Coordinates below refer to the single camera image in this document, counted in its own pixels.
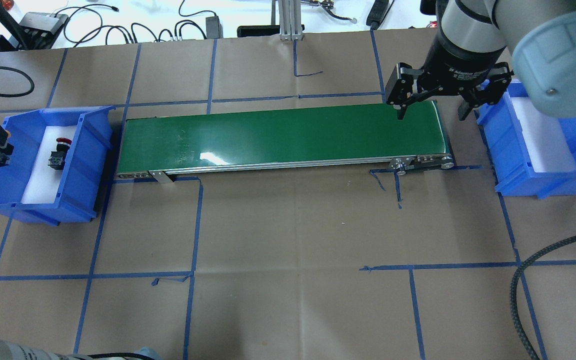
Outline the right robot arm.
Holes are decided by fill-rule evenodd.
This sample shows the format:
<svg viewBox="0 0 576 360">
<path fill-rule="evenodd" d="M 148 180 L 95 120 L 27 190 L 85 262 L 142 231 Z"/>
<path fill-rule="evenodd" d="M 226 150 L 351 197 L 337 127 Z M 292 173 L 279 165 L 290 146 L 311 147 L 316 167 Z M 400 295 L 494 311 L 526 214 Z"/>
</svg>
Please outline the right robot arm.
<svg viewBox="0 0 576 360">
<path fill-rule="evenodd" d="M 576 0 L 423 0 L 438 18 L 423 66 L 398 63 L 385 102 L 402 119 L 414 103 L 460 96 L 459 118 L 495 105 L 512 78 L 537 110 L 576 117 Z"/>
</svg>

